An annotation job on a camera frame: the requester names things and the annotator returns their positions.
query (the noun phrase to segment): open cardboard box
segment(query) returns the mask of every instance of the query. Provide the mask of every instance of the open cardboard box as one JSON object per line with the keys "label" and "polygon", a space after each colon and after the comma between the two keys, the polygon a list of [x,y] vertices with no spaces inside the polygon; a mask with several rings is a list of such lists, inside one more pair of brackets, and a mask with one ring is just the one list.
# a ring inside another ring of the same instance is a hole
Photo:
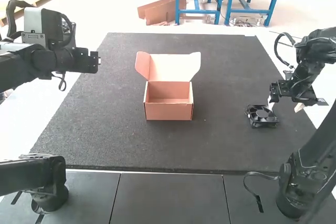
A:
{"label": "open cardboard box", "polygon": [[147,120],[191,120],[194,98],[191,79],[200,70],[201,53],[136,54],[135,69],[147,79],[144,108]]}

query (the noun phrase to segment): black cable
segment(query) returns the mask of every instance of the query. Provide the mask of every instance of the black cable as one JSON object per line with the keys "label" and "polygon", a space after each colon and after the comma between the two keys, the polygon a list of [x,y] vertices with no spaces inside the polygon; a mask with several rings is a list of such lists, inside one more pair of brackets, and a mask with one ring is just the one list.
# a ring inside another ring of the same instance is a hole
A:
{"label": "black cable", "polygon": [[68,45],[71,42],[72,36],[74,35],[74,31],[72,28],[72,23],[71,21],[68,19],[67,15],[61,13],[61,17],[65,20],[65,22],[68,24],[69,29],[70,29],[70,36],[68,36],[68,38],[62,42],[60,42],[58,44],[59,47],[65,47],[66,45]]}
{"label": "black cable", "polygon": [[15,23],[15,17],[14,17],[14,11],[17,7],[20,8],[26,8],[26,7],[35,7],[25,1],[19,1],[19,0],[10,0],[6,7],[6,18],[8,22],[8,32],[7,37],[11,38],[11,36],[16,33],[16,23]]}
{"label": "black cable", "polygon": [[299,81],[297,81],[296,83],[294,83],[294,84],[293,84],[293,86],[292,86],[292,87],[290,87],[290,89],[294,88],[294,87],[295,87],[297,84],[299,84],[299,83],[301,83],[301,82],[303,82],[303,81],[306,81],[306,80],[308,80],[310,77],[311,77],[311,76],[307,76],[306,78],[304,78],[304,79],[302,79],[302,80],[299,80]]}
{"label": "black cable", "polygon": [[285,64],[287,67],[289,67],[290,69],[294,68],[293,65],[290,65],[288,62],[286,62],[285,60],[283,60],[280,56],[279,56],[279,53],[278,53],[278,43],[279,43],[279,40],[280,38],[282,38],[283,36],[286,36],[290,43],[292,44],[292,46],[294,46],[294,44],[296,43],[295,40],[288,34],[288,33],[282,33],[282,34],[279,34],[278,37],[275,39],[274,41],[274,53],[275,53],[275,56],[283,63]]}
{"label": "black cable", "polygon": [[248,188],[248,186],[246,185],[245,183],[245,179],[249,176],[257,176],[257,177],[261,177],[261,178],[265,178],[265,179],[268,179],[268,180],[278,180],[279,179],[279,176],[268,176],[268,175],[265,175],[263,173],[259,173],[259,172],[248,172],[245,174],[244,176],[244,179],[243,179],[243,184],[244,184],[244,187],[245,189],[251,193],[257,200],[257,204],[258,204],[258,208],[259,208],[259,211],[260,212],[264,212],[264,209],[262,207],[262,203],[261,203],[261,198],[259,195],[255,194],[250,188]]}
{"label": "black cable", "polygon": [[21,36],[21,34],[23,33],[23,31],[16,31],[15,33],[13,33],[10,37],[6,37],[1,41],[4,42],[13,42],[14,40],[16,40],[18,37]]}
{"label": "black cable", "polygon": [[59,85],[58,85],[58,89],[60,91],[65,91],[67,89],[67,82],[65,81],[65,73],[62,73],[62,77],[60,76],[56,76],[54,74],[51,74],[52,77],[55,77],[55,78],[58,78],[58,79],[61,79]]}

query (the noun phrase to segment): cable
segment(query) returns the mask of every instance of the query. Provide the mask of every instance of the cable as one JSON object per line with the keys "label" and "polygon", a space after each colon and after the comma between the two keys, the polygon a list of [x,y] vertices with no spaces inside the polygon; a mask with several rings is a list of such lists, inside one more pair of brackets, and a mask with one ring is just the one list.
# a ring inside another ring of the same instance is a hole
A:
{"label": "cable", "polygon": [[290,36],[288,33],[281,33],[278,35],[278,37],[275,39],[274,41],[274,53],[275,53],[275,56],[284,64],[286,65],[287,67],[289,67],[290,69],[294,68],[293,65],[290,65],[288,62],[286,62],[285,60],[283,60],[280,56],[279,56],[279,53],[278,53],[278,42],[280,40],[280,38],[282,38],[283,36],[286,36],[290,43],[292,44],[292,46],[294,46],[294,44],[296,43],[295,40],[292,38],[292,36]]}
{"label": "cable", "polygon": [[304,79],[302,79],[302,80],[297,81],[296,83],[293,84],[292,87],[290,87],[290,89],[294,88],[297,84],[299,84],[299,83],[301,83],[301,82],[303,82],[303,81],[308,80],[310,77],[311,77],[311,76],[308,76],[308,77],[306,77],[306,78],[304,78]]}
{"label": "cable", "polygon": [[264,209],[263,209],[262,204],[261,204],[260,196],[255,194],[250,188],[248,188],[248,186],[245,183],[245,179],[249,176],[257,176],[257,177],[265,178],[265,179],[268,179],[268,180],[278,180],[280,177],[279,176],[268,176],[268,175],[265,175],[263,173],[258,173],[258,172],[248,172],[244,176],[243,184],[244,184],[245,189],[256,198],[259,211],[264,212]]}
{"label": "cable", "polygon": [[67,15],[61,13],[61,17],[62,17],[62,18],[65,20],[65,22],[68,24],[69,29],[70,29],[70,36],[69,36],[66,40],[64,40],[64,41],[62,41],[62,42],[60,42],[60,43],[58,44],[60,47],[65,47],[66,45],[68,45],[68,44],[71,42],[72,36],[74,35],[74,31],[73,31],[74,29],[72,28],[72,23],[71,23],[71,21],[68,19]]}
{"label": "cable", "polygon": [[[282,34],[282,33],[278,33],[276,31],[269,31],[270,33],[274,33],[274,34]],[[302,39],[302,38],[299,38],[299,37],[295,37],[295,36],[291,36],[292,38],[295,38],[295,39]]]}
{"label": "cable", "polygon": [[58,89],[60,91],[65,91],[67,89],[67,82],[65,81],[65,73],[62,73],[62,77],[56,76],[54,74],[51,74],[51,76],[55,77],[55,78],[58,78],[58,79],[61,79],[61,82],[58,85]]}
{"label": "cable", "polygon": [[8,32],[7,37],[11,38],[11,36],[16,33],[16,23],[15,23],[15,17],[14,17],[14,11],[17,7],[20,8],[26,8],[26,7],[35,7],[25,1],[19,1],[19,0],[10,0],[6,7],[6,18],[8,22]]}

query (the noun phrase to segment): black rubber mat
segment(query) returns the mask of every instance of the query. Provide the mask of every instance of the black rubber mat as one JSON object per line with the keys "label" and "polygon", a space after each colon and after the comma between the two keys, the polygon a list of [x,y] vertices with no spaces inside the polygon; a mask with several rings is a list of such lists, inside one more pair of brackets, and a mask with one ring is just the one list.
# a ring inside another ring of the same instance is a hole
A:
{"label": "black rubber mat", "polygon": [[110,224],[230,224],[221,175],[121,174]]}
{"label": "black rubber mat", "polygon": [[[269,181],[259,177],[246,179],[248,187],[261,197],[264,209],[264,213],[261,213],[259,212],[255,198],[244,188],[243,178],[244,176],[224,175],[231,224],[303,223],[288,219],[279,211],[275,202],[276,193],[279,188],[278,181]],[[335,209],[336,200],[330,195],[309,224],[335,223]]]}
{"label": "black rubber mat", "polygon": [[[193,78],[192,121],[146,121],[145,79],[137,51],[202,53]],[[222,173],[265,170],[301,147],[314,127],[283,98],[276,129],[252,129],[248,104],[265,104],[281,78],[257,37],[241,35],[108,34],[97,74],[82,74],[32,152],[60,154],[68,165],[156,172]]]}

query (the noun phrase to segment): cardboard sheet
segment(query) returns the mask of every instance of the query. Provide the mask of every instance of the cardboard sheet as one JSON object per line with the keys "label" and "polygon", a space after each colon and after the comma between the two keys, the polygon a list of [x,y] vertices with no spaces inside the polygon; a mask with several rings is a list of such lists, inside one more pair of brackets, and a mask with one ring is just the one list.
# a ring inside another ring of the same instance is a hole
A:
{"label": "cardboard sheet", "polygon": [[[155,25],[160,22],[171,22],[175,20],[176,0],[159,0],[144,6],[138,7],[139,17],[146,19],[146,25]],[[186,9],[187,0],[180,0],[180,9]]]}

